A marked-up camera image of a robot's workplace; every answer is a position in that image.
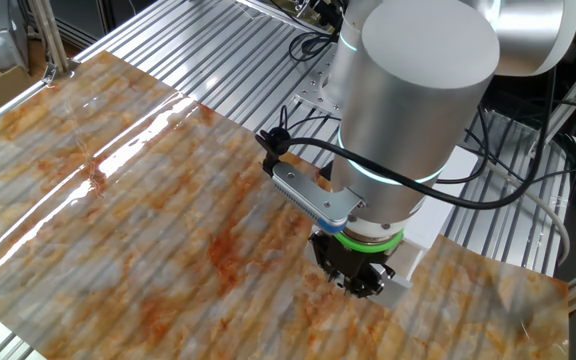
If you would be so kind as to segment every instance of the white cylindrical joint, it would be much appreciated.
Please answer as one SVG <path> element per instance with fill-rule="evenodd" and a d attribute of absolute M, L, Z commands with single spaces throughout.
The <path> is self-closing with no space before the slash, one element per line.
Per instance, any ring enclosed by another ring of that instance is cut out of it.
<path fill-rule="evenodd" d="M 446 0 L 388 0 L 366 20 L 339 143 L 432 186 L 472 120 L 499 62 L 499 42 L 471 7 Z M 336 156 L 332 183 L 364 198 L 353 212 L 400 223 L 423 195 Z"/>

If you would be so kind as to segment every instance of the metal rail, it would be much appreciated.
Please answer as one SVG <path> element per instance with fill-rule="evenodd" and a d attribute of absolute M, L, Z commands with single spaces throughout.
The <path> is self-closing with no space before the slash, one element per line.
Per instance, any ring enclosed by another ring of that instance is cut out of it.
<path fill-rule="evenodd" d="M 334 46 L 305 63 L 287 55 L 288 44 L 303 31 L 278 10 L 255 1 L 161 0 L 130 19 L 74 58 L 86 61 L 100 51 L 109 51 L 166 84 L 199 100 L 244 127 L 258 131 L 279 122 L 279 108 L 288 106 L 289 122 L 308 116 L 325 116 L 295 99 L 303 81 L 316 72 L 334 51 Z M 0 109 L 0 116 L 39 91 L 35 84 Z M 534 130 L 490 113 L 493 151 L 525 175 Z M 296 136 L 334 142 L 338 123 L 332 119 L 297 126 Z M 476 122 L 471 129 L 480 134 Z M 475 145 L 467 138 L 470 145 Z M 295 154 L 317 166 L 332 159 L 317 148 L 297 146 Z M 544 154 L 540 174 L 564 169 L 565 155 L 555 145 Z M 531 191 L 556 206 L 563 218 L 563 199 L 569 193 L 566 176 L 535 184 Z M 472 200 L 494 200 L 511 192 L 503 180 L 486 172 L 466 185 L 462 196 Z M 549 218 L 529 199 L 502 209 L 472 211 L 456 209 L 444 233 L 459 244 L 508 263 L 552 275 L 559 235 Z M 43 359 L 36 351 L 0 324 L 0 359 Z"/>

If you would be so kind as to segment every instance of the green ring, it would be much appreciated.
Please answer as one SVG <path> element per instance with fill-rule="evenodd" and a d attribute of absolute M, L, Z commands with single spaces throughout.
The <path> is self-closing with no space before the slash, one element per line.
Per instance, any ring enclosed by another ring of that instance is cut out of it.
<path fill-rule="evenodd" d="M 359 243 L 355 240 L 352 240 L 351 238 L 346 236 L 344 233 L 338 233 L 335 235 L 335 239 L 339 240 L 339 242 L 344 244 L 347 248 L 355 250 L 355 251 L 359 251 L 362 253 L 368 253 L 368 254 L 374 254 L 374 253 L 390 250 L 390 249 L 394 248 L 395 246 L 397 246 L 397 244 L 399 244 L 399 242 L 401 241 L 401 239 L 403 237 L 404 237 L 404 231 L 401 230 L 395 236 L 393 236 L 393 238 L 388 242 L 381 243 L 378 245 L 367 245 L 367 244 Z"/>

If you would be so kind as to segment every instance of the translucent plastic sheet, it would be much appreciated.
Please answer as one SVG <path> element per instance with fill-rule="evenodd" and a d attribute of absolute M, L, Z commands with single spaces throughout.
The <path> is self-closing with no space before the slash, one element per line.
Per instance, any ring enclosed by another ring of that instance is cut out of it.
<path fill-rule="evenodd" d="M 0 119 L 0 321 L 48 359 L 567 357 L 564 283 L 444 238 L 395 312 L 346 298 L 262 156 L 121 60 L 82 64 Z"/>

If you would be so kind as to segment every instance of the led light ring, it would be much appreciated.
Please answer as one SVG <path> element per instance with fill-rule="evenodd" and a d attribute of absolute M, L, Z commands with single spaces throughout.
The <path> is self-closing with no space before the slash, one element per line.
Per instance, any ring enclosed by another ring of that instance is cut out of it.
<path fill-rule="evenodd" d="M 341 147 L 342 149 L 345 149 L 343 142 L 341 141 L 341 130 L 339 130 L 339 132 L 337 132 L 337 139 L 339 140 L 339 147 Z M 392 179 L 388 179 L 385 178 L 383 176 L 377 175 L 375 173 L 373 173 L 372 171 L 366 170 L 363 166 L 357 164 L 356 162 L 352 161 L 352 160 L 348 160 L 348 162 L 350 163 L 350 165 L 352 165 L 355 169 L 357 169 L 357 171 L 359 171 L 360 173 L 368 176 L 369 178 L 373 179 L 373 180 L 377 180 L 379 182 L 382 182 L 384 184 L 389 184 L 389 185 L 401 185 L 401 183 L 392 180 Z M 417 179 L 415 180 L 416 183 L 418 184 L 423 184 L 427 181 L 430 181 L 432 179 L 434 179 L 435 177 L 439 176 L 439 174 L 441 174 L 442 171 L 444 171 L 444 169 L 446 168 L 446 164 L 444 164 L 439 170 L 437 170 L 435 173 L 426 176 L 425 178 L 421 178 L 421 179 Z"/>
<path fill-rule="evenodd" d="M 357 51 L 357 48 L 354 47 L 354 46 L 352 46 L 352 45 L 350 45 L 350 44 L 346 41 L 346 39 L 344 39 L 344 37 L 343 37 L 343 35 L 341 35 L 341 33 L 339 33 L 339 39 L 341 39 L 341 42 L 343 42 L 344 45 L 348 46 L 348 48 L 349 48 L 350 50 L 352 50 L 352 51 Z"/>

